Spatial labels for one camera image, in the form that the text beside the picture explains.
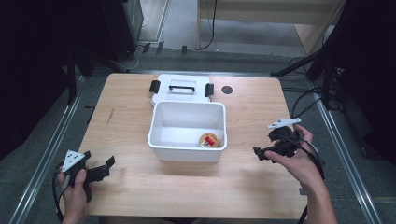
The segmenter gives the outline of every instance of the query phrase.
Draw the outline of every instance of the gray floor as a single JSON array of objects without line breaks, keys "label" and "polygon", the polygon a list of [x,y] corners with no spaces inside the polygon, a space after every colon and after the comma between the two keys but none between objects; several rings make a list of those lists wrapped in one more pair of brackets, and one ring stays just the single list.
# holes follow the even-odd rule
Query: gray floor
[{"label": "gray floor", "polygon": [[[170,1],[163,29],[159,37],[159,40],[164,41],[164,46],[169,49],[164,49],[161,54],[156,54],[155,49],[151,49],[145,54],[138,51],[135,57],[139,63],[132,72],[202,71],[204,74],[205,72],[232,72],[231,75],[268,77],[267,73],[275,72],[288,66],[293,57],[304,56],[304,50],[301,44],[298,43],[295,31],[291,29],[292,27],[290,25],[249,24],[249,22],[242,21],[217,22],[216,25],[220,26],[224,24],[224,27],[217,27],[219,32],[215,35],[216,44],[212,45],[213,47],[209,51],[189,50],[187,54],[181,55],[179,49],[182,45],[195,47],[195,21],[192,20],[191,12],[189,11],[192,8],[192,2],[195,1],[190,1],[190,4],[188,2],[182,0]],[[183,20],[177,19],[176,15],[185,18]],[[241,25],[239,27],[240,29],[246,30],[233,36],[221,33],[221,31],[227,33],[227,30],[232,31],[236,29],[235,27],[238,24]],[[203,43],[205,43],[205,39],[207,41],[210,34],[206,25],[203,22],[203,34],[206,32],[206,37],[203,35]],[[258,32],[257,27],[259,26],[262,26],[264,30],[268,29],[273,32],[267,37],[258,37],[260,32]],[[251,46],[244,46],[247,45],[245,42],[247,40]],[[131,56],[122,64],[126,67],[134,67],[137,63],[135,57]],[[86,108],[86,106],[96,105],[100,92],[105,85],[106,77],[110,73],[112,71],[108,68],[102,65],[96,65],[93,76],[86,77],[86,85],[81,89],[81,101],[53,161],[50,161],[51,168],[54,167],[57,161],[63,158],[67,149],[78,149],[88,127],[87,121],[92,113],[92,109]],[[283,88],[310,88],[308,82],[304,79],[304,75],[293,73],[280,80]],[[284,91],[284,94],[289,109],[292,108],[296,99],[301,95],[300,92],[295,91]],[[311,104],[313,100],[312,95],[305,97],[298,104],[297,110],[301,111]],[[29,139],[21,147],[0,161],[0,188],[2,190],[2,195],[0,195],[0,223],[10,221],[27,184],[35,174],[35,168],[45,153],[52,134],[56,130],[64,111],[67,109],[66,102],[67,91],[36,126]],[[375,208],[381,216],[383,223],[395,223],[395,166],[388,161],[373,161],[364,158],[361,154],[360,145],[348,125],[347,118],[339,111],[331,113],[340,133],[344,137],[347,151],[351,155],[363,182],[373,198]],[[339,154],[334,149],[332,137],[329,135],[326,123],[323,121],[318,108],[314,106],[307,113],[303,114],[301,118],[303,125],[315,134],[314,144],[319,147],[321,158],[326,161],[324,166],[326,184],[332,195],[332,203],[339,222],[373,223],[367,222],[362,212],[361,204],[352,188]],[[27,214],[25,223],[57,222],[54,213],[54,204],[51,198],[51,172],[52,170],[50,169],[46,173],[37,195],[34,195],[34,201],[31,204],[32,207]],[[296,220],[266,221],[267,223],[296,223]],[[87,223],[98,223],[98,217],[89,217]]]}]

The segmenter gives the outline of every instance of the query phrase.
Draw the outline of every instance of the white box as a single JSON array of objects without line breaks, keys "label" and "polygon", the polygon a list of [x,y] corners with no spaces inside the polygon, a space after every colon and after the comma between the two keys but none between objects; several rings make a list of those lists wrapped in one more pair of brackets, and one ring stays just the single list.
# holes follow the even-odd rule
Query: white box
[{"label": "white box", "polygon": [[[204,133],[215,134],[219,147],[199,147]],[[154,106],[148,144],[160,161],[217,162],[227,147],[225,106],[160,101]]]}]

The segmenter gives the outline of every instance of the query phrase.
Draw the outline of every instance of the human hand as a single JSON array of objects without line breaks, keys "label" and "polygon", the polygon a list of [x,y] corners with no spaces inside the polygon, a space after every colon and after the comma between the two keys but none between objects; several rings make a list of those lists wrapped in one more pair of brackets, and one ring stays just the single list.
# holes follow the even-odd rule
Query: human hand
[{"label": "human hand", "polygon": [[[82,223],[88,215],[87,195],[85,194],[83,184],[87,177],[87,171],[81,169],[75,179],[74,187],[69,186],[64,192],[64,220],[65,223]],[[58,174],[60,186],[64,185],[65,174],[60,172]]]},{"label": "human hand", "polygon": [[[304,136],[305,141],[312,142],[314,135],[311,132],[301,125],[296,125],[295,128]],[[312,153],[313,149],[305,141],[302,141],[301,146]],[[300,149],[290,158],[283,157],[270,150],[265,151],[264,154],[268,159],[283,165],[289,173],[300,181],[303,189],[310,190],[315,188],[317,184],[323,183],[316,165],[309,159],[308,155]]]}]

